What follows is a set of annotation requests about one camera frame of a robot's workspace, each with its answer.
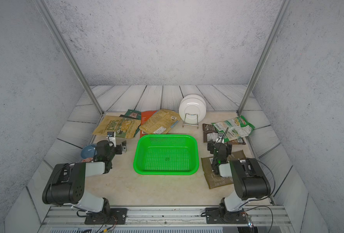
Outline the sour cream onion chips bag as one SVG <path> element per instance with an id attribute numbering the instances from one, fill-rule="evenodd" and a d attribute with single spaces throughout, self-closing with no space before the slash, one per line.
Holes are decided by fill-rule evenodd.
<path id="1" fill-rule="evenodd" d="M 141 120 L 138 119 L 105 116 L 92 134 L 95 136 L 107 136 L 108 132 L 115 132 L 117 137 L 132 139 L 140 125 Z"/>

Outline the brown Kettle chips bag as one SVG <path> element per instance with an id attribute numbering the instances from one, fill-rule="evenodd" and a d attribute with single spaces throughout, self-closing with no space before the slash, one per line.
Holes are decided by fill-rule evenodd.
<path id="1" fill-rule="evenodd" d="M 218 131 L 212 124 L 203 124 L 203 141 L 204 143 L 210 141 L 216 141 L 218 139 Z M 228 141 L 227 144 L 231 145 L 245 145 L 246 142 L 244 139 L 239 138 L 232 141 Z"/>

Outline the green white chips bag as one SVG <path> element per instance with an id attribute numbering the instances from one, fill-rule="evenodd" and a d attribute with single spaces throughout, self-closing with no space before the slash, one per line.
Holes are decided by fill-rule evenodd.
<path id="1" fill-rule="evenodd" d="M 224 133 L 224 142 L 249 136 L 255 127 L 243 116 L 212 123 L 218 133 Z"/>

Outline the olive cassava chips bag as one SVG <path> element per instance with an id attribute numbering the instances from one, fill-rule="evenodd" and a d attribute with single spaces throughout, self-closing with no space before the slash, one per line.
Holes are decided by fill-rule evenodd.
<path id="1" fill-rule="evenodd" d="M 227 160 L 239 160 L 241 158 L 246 158 L 243 150 L 232 152 L 228 156 Z M 232 177 L 221 177 L 220 175 L 216 175 L 214 173 L 211 167 L 212 161 L 213 157 L 201 158 L 204 177 L 207 181 L 209 189 L 214 189 L 217 187 L 233 184 Z"/>

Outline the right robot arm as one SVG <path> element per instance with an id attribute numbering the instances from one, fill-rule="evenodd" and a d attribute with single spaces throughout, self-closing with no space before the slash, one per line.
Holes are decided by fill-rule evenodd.
<path id="1" fill-rule="evenodd" d="M 272 194 L 271 185 L 258 160 L 242 158 L 229 160 L 231 145 L 220 141 L 208 142 L 207 150 L 213 155 L 211 171 L 216 176 L 230 177 L 235 191 L 223 198 L 219 205 L 220 217 L 238 215 L 251 201 L 261 201 Z"/>

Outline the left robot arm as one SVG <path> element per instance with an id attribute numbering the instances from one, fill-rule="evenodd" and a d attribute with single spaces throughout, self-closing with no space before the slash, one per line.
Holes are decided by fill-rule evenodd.
<path id="1" fill-rule="evenodd" d="M 44 188 L 44 204 L 70 206 L 91 215 L 109 215 L 109 201 L 99 198 L 85 189 L 87 177 L 107 174 L 112 169 L 112 160 L 116 155 L 126 152 L 126 141 L 116 145 L 112 141 L 102 140 L 95 146 L 96 154 L 90 162 L 57 164 Z"/>

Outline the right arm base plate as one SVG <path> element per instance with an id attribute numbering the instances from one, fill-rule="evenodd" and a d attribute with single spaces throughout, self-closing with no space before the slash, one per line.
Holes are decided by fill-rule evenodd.
<path id="1" fill-rule="evenodd" d="M 218 207 L 206 208 L 201 217 L 206 219 L 207 224 L 247 224 L 245 215 L 239 212 L 228 212 Z"/>

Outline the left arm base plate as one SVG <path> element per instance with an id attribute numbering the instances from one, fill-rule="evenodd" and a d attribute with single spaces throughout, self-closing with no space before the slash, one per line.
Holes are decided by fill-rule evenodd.
<path id="1" fill-rule="evenodd" d="M 88 213 L 85 225 L 125 225 L 127 208 L 107 208 L 99 213 Z"/>

